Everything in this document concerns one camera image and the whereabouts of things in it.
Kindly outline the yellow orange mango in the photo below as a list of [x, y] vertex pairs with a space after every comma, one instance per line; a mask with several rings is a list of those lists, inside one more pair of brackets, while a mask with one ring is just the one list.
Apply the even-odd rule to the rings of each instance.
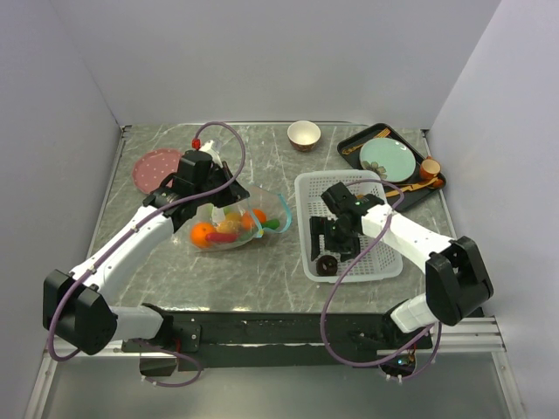
[[239, 234], [243, 229], [242, 215], [238, 212], [230, 212], [224, 216], [224, 220], [217, 223], [216, 231], [222, 234]]

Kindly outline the red chili pepper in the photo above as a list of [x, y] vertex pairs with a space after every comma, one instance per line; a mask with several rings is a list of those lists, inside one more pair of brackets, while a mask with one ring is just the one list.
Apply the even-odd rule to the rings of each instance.
[[234, 233], [211, 232], [205, 236], [205, 241], [209, 244], [232, 244], [238, 239]]

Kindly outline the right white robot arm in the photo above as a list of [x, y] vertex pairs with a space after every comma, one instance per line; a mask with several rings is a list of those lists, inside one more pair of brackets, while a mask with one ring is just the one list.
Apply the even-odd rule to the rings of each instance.
[[325, 250], [355, 266], [383, 243], [424, 274], [424, 293], [386, 315], [382, 336], [389, 346], [404, 346], [414, 331], [436, 322], [455, 326], [493, 296], [480, 249], [471, 238], [428, 230], [377, 196], [354, 195], [342, 182], [323, 192], [321, 200], [332, 216], [310, 219], [312, 259]]

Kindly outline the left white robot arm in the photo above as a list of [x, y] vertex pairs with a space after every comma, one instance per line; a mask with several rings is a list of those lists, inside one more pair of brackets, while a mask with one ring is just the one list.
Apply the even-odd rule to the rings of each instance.
[[223, 208], [249, 195], [217, 158], [203, 151], [187, 151], [176, 172], [162, 180], [131, 221], [97, 253], [69, 272], [54, 270], [46, 277], [43, 325], [48, 350], [54, 349], [56, 337], [89, 355], [113, 340], [142, 339], [156, 351], [167, 348], [174, 338], [170, 316], [150, 305], [111, 307], [108, 298], [200, 207]]

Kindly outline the green chili pepper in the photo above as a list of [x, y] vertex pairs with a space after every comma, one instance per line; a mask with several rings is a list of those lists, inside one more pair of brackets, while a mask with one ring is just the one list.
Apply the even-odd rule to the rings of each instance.
[[268, 221], [263, 222], [260, 227], [254, 224], [248, 230], [242, 230], [237, 237], [238, 242], [247, 242], [251, 241], [254, 238], [260, 238], [266, 233], [275, 233], [280, 228], [280, 220], [279, 219], [270, 219]]

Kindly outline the orange tangerine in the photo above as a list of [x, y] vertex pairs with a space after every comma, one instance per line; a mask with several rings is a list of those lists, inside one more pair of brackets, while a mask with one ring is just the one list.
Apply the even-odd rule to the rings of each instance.
[[198, 249], [210, 248], [213, 243], [207, 239], [207, 236], [216, 232], [216, 228], [212, 223], [196, 223], [190, 228], [190, 241]]
[[249, 209], [241, 216], [241, 226], [244, 230], [255, 230], [257, 223], [265, 223], [267, 215], [261, 209]]

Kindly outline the clear zip top bag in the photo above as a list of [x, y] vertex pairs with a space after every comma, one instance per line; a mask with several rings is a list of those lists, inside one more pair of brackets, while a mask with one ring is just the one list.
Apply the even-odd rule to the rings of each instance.
[[247, 185], [246, 199], [223, 208], [207, 203], [185, 226], [196, 251], [229, 251], [265, 235], [286, 232], [293, 215], [283, 195]]

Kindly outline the dark purple mangosteen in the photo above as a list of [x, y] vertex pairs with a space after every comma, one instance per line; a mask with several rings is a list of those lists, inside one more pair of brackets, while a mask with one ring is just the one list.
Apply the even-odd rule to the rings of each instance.
[[338, 272], [338, 261], [332, 255], [321, 256], [316, 260], [315, 269], [319, 277], [335, 277]]

